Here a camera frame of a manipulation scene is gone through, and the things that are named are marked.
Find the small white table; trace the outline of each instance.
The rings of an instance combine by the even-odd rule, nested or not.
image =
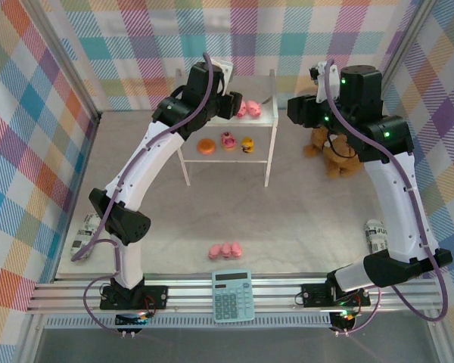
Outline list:
[[[188,75],[182,70],[176,70],[176,87],[186,84]],[[269,184],[272,153],[274,152],[275,134],[278,128],[278,102],[275,90],[274,70],[268,76],[234,76],[229,83],[228,92],[239,92],[244,100],[253,100],[261,104],[261,116],[254,118],[249,114],[243,117],[221,119],[214,117],[201,130],[193,133],[178,150],[185,182],[190,185],[192,163],[264,163],[264,186]],[[235,150],[224,150],[220,147],[220,135],[231,132],[238,145],[245,137],[254,141],[254,152],[246,154],[240,146]],[[203,155],[197,151],[197,144],[203,138],[216,142],[216,151]]]

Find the checkered fabric backdrop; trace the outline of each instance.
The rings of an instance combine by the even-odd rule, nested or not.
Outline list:
[[[385,101],[390,113],[410,122],[424,207],[454,258],[454,0],[439,0]],[[454,262],[445,276],[454,331]]]
[[[50,272],[92,130],[19,0],[1,0],[0,362]]]
[[[309,68],[384,69],[420,0],[41,0],[99,109],[155,108],[175,69],[207,50],[240,75],[277,75],[278,104],[312,85]],[[52,11],[61,7],[61,16]],[[68,32],[66,21],[73,31]],[[86,60],[80,60],[77,47]],[[98,100],[89,62],[108,104]]]

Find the calculator display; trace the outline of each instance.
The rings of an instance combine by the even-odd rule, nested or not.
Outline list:
[[[247,272],[242,272],[239,274],[226,274],[226,275],[216,275],[216,281],[225,281],[225,280],[239,280],[241,278],[247,278]]]

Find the brown teddy bear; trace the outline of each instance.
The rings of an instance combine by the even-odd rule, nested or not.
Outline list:
[[[311,144],[305,146],[304,153],[308,157],[315,157],[321,151],[325,158],[327,175],[330,178],[338,176],[351,176],[360,170],[363,164],[360,162],[355,150],[347,143],[346,135],[330,135],[331,144],[328,141],[328,129],[324,126],[313,129]]]

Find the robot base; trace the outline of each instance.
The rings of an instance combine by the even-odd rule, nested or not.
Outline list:
[[[328,282],[324,284],[303,284],[301,285],[301,292],[303,293],[303,307],[317,308],[317,307],[331,307],[343,306],[344,308],[356,308],[359,306],[359,301],[362,306],[370,306],[370,298],[363,295],[363,289],[355,293],[335,300],[331,290],[331,285]]]
[[[111,286],[104,287],[99,308],[101,310],[164,310],[168,300],[168,286],[145,286],[143,278],[131,290],[119,285],[113,278]]]

